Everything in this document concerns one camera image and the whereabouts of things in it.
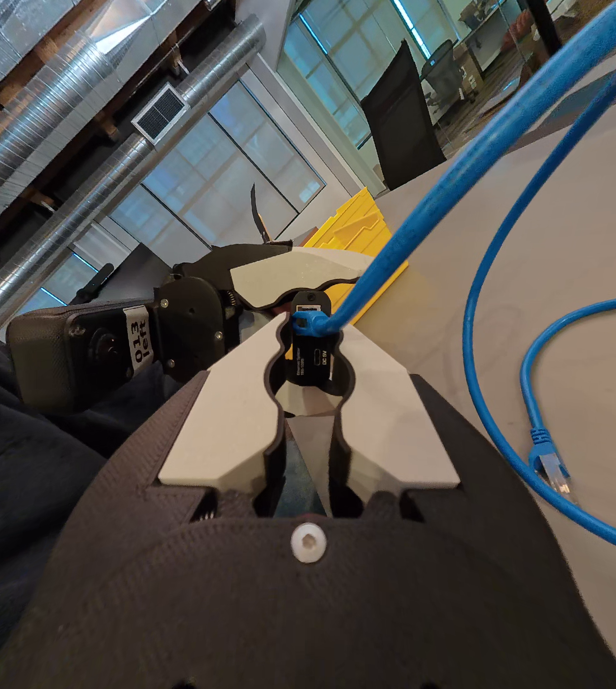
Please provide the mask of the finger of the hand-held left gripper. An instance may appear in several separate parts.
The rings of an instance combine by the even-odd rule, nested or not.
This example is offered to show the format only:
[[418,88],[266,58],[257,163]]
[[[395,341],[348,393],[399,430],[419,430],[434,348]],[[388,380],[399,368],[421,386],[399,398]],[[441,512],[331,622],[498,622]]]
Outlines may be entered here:
[[235,293],[254,311],[267,311],[299,291],[354,284],[374,258],[345,249],[297,247],[230,270]]

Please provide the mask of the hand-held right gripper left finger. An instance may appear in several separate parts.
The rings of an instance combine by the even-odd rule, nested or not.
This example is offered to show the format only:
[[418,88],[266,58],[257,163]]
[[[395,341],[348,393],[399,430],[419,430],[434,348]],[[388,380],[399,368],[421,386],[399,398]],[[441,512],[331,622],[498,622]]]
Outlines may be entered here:
[[236,491],[258,514],[274,514],[285,485],[285,412],[274,388],[285,381],[287,313],[205,372],[157,478],[165,486]]

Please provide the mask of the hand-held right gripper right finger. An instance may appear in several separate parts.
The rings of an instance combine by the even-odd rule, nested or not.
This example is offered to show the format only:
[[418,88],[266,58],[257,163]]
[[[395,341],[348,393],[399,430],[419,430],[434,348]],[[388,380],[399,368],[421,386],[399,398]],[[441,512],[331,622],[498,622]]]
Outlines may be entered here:
[[340,398],[330,441],[330,510],[361,514],[373,495],[453,489],[460,478],[407,369],[354,326],[333,349]]

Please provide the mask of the black ethernet splitter adapter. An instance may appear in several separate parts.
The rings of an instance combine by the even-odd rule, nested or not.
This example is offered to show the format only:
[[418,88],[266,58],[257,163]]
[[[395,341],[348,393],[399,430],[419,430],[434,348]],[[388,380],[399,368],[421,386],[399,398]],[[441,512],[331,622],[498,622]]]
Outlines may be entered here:
[[330,380],[332,357],[338,341],[336,334],[323,337],[304,335],[298,332],[306,327],[304,317],[296,317],[300,312],[317,312],[331,316],[332,304],[324,291],[298,291],[291,303],[291,346],[292,363],[287,368],[287,379],[299,386],[322,388]]

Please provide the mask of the stacked yellow plastic bins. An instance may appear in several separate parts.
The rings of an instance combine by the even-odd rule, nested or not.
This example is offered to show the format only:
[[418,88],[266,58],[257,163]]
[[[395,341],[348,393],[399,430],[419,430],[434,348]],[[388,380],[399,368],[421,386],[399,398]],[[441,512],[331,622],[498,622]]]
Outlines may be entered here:
[[[374,258],[391,239],[392,232],[367,189],[363,189],[337,209],[320,228],[313,229],[307,239],[293,240],[293,249],[331,249],[362,254]],[[408,268],[404,262],[385,282],[384,286],[351,321],[359,331],[366,333],[367,315],[374,313],[374,307],[382,302],[386,291],[395,284]],[[335,313],[352,291],[354,284],[338,282],[326,288],[330,298],[331,311]]]

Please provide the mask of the black high-back chair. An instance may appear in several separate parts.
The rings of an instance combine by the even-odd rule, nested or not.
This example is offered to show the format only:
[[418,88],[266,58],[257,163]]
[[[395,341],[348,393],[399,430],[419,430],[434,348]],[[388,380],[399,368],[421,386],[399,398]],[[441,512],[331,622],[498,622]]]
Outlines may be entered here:
[[393,191],[446,161],[407,41],[361,100],[384,183]]

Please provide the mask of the white air vent grille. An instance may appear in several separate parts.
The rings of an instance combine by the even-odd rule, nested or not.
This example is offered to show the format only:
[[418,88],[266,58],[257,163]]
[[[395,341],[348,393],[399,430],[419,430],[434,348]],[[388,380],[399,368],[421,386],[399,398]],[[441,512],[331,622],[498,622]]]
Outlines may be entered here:
[[189,111],[190,106],[179,91],[166,83],[131,120],[131,125],[157,146]]

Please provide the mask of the black mesh office chair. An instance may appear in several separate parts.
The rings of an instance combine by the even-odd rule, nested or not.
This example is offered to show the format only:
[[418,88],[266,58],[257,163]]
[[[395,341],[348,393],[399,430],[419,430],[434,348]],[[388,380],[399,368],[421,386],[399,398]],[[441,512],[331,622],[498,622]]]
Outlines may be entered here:
[[421,69],[420,79],[426,81],[435,95],[435,102],[455,102],[462,96],[464,74],[454,60],[452,40],[447,39],[427,59]]

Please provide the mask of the slim silver ventilation duct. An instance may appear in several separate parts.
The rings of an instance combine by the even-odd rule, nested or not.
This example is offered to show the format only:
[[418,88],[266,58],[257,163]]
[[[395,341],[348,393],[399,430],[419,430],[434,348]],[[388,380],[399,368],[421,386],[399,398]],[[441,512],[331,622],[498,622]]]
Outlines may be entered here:
[[[103,208],[138,183],[181,128],[247,70],[267,35],[257,14],[199,4],[62,152],[0,215],[0,311],[39,288]],[[153,146],[131,120],[171,83],[190,111]]]

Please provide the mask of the large silver ventilation duct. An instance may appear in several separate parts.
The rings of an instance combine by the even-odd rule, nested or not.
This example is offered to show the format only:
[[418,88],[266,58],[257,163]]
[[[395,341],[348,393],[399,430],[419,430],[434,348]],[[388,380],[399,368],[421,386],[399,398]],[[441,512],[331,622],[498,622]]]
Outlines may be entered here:
[[0,111],[0,215],[198,1],[106,1]]

